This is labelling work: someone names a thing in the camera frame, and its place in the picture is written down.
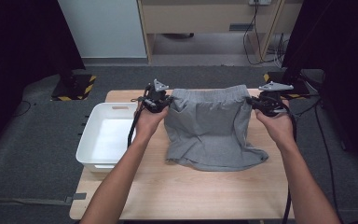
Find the white wall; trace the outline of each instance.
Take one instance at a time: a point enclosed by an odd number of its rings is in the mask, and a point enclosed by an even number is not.
[[[82,58],[146,58],[136,0],[59,0]]]

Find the hand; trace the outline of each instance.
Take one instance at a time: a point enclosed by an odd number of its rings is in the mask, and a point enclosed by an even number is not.
[[[142,103],[138,103],[138,111],[141,108]],[[141,112],[141,116],[136,123],[136,135],[144,135],[145,137],[151,137],[158,127],[158,124],[168,115],[168,107],[166,106],[159,113],[151,113],[146,108]]]
[[[289,106],[287,100],[283,100],[283,103]],[[293,137],[293,123],[286,113],[280,113],[275,117],[267,117],[260,110],[255,110],[255,115],[264,126],[266,126],[269,136],[277,145],[294,141]]]

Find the white container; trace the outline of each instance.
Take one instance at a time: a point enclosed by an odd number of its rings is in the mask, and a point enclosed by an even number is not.
[[[76,159],[92,172],[112,170],[127,150],[136,108],[136,103],[94,106],[81,136]]]

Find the black curtain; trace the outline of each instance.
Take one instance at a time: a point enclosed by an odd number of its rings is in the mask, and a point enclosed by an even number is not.
[[[283,66],[285,76],[294,78],[303,68],[325,71],[324,108],[341,145],[358,152],[358,2],[304,0]]]
[[[85,67],[57,0],[0,0],[0,132],[28,84],[75,69]]]

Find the gray carpet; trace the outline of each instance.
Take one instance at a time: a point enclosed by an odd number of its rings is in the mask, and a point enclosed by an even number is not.
[[[262,75],[276,67],[88,67],[77,74],[97,76],[88,99],[53,102],[50,95],[59,77],[44,78],[26,88],[17,117],[0,137],[0,198],[63,201],[77,187],[82,164],[75,157],[82,123],[92,108],[111,90],[143,89],[154,78],[174,88],[226,88],[245,84],[257,88]],[[294,100],[294,113],[310,107],[317,97]],[[345,223],[358,220],[358,155],[343,151],[326,112],[318,108],[332,156],[337,205]],[[298,120],[297,142],[313,175],[333,201],[331,176],[324,143],[313,109]],[[20,205],[0,203],[0,223],[74,223],[69,205]],[[280,223],[266,220],[267,224]]]

